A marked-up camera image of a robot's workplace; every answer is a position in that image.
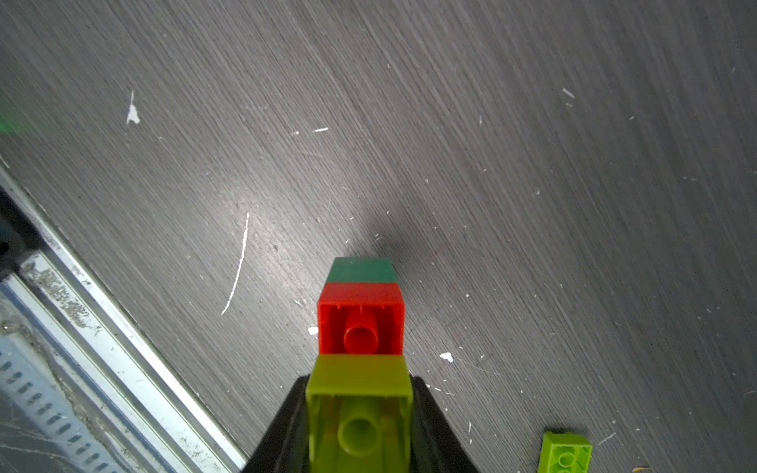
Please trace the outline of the lime square brick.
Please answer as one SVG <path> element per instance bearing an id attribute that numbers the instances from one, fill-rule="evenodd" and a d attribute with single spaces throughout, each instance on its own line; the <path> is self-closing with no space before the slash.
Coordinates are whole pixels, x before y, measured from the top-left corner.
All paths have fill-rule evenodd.
<path id="1" fill-rule="evenodd" d="M 311 472 L 407 472 L 413 389 L 394 355 L 321 355 L 306 387 Z"/>

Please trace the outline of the red lego brick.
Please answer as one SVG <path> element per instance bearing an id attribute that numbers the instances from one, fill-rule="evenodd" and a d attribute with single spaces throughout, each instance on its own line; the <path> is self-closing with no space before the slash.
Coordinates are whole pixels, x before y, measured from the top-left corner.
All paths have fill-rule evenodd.
<path id="1" fill-rule="evenodd" d="M 321 355 L 403 353 L 405 303 L 396 283 L 327 283 L 317 301 Z"/>

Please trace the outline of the lime long lego brick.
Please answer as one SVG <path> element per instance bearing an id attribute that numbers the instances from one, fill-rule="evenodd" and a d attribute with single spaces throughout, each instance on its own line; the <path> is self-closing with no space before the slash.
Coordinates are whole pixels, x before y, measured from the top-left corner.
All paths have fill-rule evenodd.
<path id="1" fill-rule="evenodd" d="M 538 473 L 588 473 L 593 445 L 578 434 L 545 432 Z"/>

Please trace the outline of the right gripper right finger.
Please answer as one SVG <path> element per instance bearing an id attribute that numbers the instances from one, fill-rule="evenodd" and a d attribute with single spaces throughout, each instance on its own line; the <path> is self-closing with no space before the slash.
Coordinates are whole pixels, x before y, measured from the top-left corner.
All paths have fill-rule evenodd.
<path id="1" fill-rule="evenodd" d="M 455 435 L 425 380 L 410 376 L 413 388 L 410 472 L 476 473 L 478 468 Z"/>

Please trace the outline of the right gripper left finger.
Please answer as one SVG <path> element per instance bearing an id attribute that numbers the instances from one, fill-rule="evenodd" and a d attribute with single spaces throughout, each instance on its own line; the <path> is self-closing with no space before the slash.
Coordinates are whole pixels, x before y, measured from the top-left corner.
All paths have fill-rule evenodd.
<path id="1" fill-rule="evenodd" d="M 294 382 L 242 473 L 310 471 L 308 381 L 309 376 L 300 376 Z"/>

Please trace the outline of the dark green long lego brick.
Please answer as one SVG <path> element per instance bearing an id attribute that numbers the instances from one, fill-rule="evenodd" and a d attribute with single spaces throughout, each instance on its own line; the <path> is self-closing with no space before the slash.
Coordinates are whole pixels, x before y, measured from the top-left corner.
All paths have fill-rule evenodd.
<path id="1" fill-rule="evenodd" d="M 337 257 L 326 283 L 396 284 L 397 278 L 388 258 Z"/>

